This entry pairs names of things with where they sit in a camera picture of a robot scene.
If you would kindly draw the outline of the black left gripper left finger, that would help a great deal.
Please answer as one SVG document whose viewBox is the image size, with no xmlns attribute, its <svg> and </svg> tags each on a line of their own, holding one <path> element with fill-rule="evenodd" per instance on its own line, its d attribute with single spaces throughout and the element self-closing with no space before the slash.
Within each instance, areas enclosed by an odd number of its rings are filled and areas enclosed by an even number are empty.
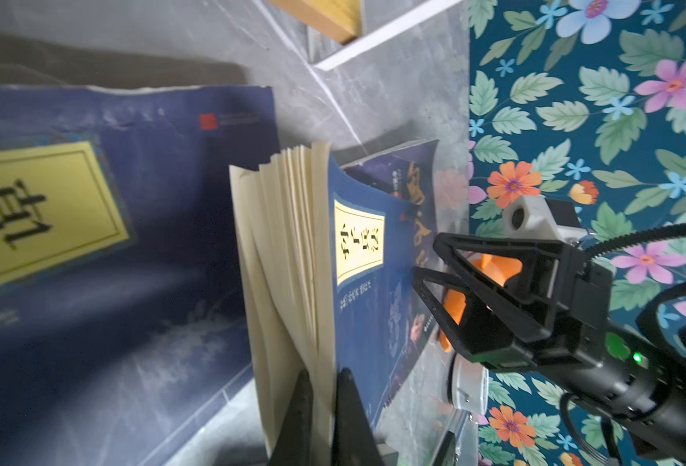
<svg viewBox="0 0 686 466">
<path fill-rule="evenodd" d="M 269 466 L 307 466 L 312 460 L 314 390 L 306 369 L 299 372 Z"/>
</svg>

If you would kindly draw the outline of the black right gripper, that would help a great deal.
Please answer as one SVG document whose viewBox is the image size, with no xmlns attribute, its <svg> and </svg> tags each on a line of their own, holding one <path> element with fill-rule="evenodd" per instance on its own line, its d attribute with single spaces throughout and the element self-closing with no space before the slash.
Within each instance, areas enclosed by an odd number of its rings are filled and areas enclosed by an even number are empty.
<svg viewBox="0 0 686 466">
<path fill-rule="evenodd" d="M 604 358 L 613 274 L 559 241 L 500 240 L 440 233 L 434 250 L 460 252 L 494 281 L 510 303 L 501 320 L 455 275 L 416 267 L 413 289 L 453 349 L 498 372 L 587 369 Z M 464 298 L 454 318 L 431 291 Z"/>
</svg>

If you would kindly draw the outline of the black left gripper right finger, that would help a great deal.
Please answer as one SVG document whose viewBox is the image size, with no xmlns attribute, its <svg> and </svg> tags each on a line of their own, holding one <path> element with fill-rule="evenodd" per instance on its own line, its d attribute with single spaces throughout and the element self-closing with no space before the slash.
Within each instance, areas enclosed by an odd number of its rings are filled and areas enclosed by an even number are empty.
<svg viewBox="0 0 686 466">
<path fill-rule="evenodd" d="M 331 460 L 337 466 L 385 466 L 349 368 L 337 376 Z"/>
</svg>

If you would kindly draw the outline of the blue book yellow label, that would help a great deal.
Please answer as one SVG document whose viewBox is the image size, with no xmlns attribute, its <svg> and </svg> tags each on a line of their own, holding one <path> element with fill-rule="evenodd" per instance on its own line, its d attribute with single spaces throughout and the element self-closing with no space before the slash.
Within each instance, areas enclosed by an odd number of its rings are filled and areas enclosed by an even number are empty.
<svg viewBox="0 0 686 466">
<path fill-rule="evenodd" d="M 160 465 L 252 374 L 229 170 L 268 87 L 0 85 L 0 465 Z"/>
<path fill-rule="evenodd" d="M 233 166 L 229 177 L 267 452 L 306 369 L 310 465 L 331 464 L 337 376 L 352 371 L 374 426 L 408 344 L 417 208 L 352 178 L 327 143 Z"/>
</svg>

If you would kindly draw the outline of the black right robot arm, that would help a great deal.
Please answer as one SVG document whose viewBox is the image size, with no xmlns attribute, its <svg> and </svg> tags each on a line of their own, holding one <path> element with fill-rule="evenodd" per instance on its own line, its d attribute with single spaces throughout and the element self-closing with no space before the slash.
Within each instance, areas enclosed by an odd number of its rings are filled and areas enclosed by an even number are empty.
<svg viewBox="0 0 686 466">
<path fill-rule="evenodd" d="M 686 463 L 686 359 L 609 318 L 612 273 L 558 241 L 439 234 L 446 272 L 413 287 L 455 351 L 494 373 L 537 373 L 630 433 L 641 458 Z"/>
</svg>

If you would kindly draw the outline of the orange gourd toy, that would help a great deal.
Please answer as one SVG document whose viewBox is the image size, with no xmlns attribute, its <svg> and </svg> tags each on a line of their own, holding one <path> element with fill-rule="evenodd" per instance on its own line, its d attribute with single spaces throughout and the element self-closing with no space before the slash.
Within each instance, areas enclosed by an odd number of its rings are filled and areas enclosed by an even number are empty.
<svg viewBox="0 0 686 466">
<path fill-rule="evenodd" d="M 460 252 L 445 249 L 440 250 L 437 254 L 450 268 L 447 274 L 459 277 L 507 327 L 516 321 L 519 316 L 518 305 L 513 295 L 503 287 L 502 281 L 494 281 L 488 277 L 477 265 L 467 261 Z M 461 295 L 455 291 L 447 291 L 441 285 L 432 285 L 430 289 L 440 300 L 446 303 L 446 309 L 454 318 L 462 316 L 464 298 Z M 453 349 L 443 333 L 442 340 L 449 343 L 447 345 L 449 349 Z"/>
</svg>

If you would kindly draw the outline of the dark portrait book right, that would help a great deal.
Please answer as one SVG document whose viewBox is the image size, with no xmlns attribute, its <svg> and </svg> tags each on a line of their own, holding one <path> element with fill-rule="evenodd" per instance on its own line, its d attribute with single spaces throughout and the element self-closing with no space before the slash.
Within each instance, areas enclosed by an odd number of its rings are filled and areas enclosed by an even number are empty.
<svg viewBox="0 0 686 466">
<path fill-rule="evenodd" d="M 439 265 L 433 250 L 437 233 L 433 161 L 437 146 L 436 140 L 412 141 L 344 167 L 346 173 L 357 181 L 418 206 L 411 221 L 415 265 L 430 269 Z M 409 343 L 396 369 L 399 381 L 404 381 L 416 365 L 435 325 L 430 312 L 414 292 L 410 297 L 407 323 Z"/>
</svg>

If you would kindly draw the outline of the wooden white bookshelf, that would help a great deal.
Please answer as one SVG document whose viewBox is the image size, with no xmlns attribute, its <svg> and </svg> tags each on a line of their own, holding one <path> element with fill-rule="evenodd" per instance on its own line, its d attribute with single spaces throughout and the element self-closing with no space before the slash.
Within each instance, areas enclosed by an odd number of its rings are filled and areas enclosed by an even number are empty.
<svg viewBox="0 0 686 466">
<path fill-rule="evenodd" d="M 273 7 L 305 26 L 308 62 L 328 72 L 455 7 L 456 1 L 415 4 L 371 27 L 365 1 L 272 1 Z"/>
</svg>

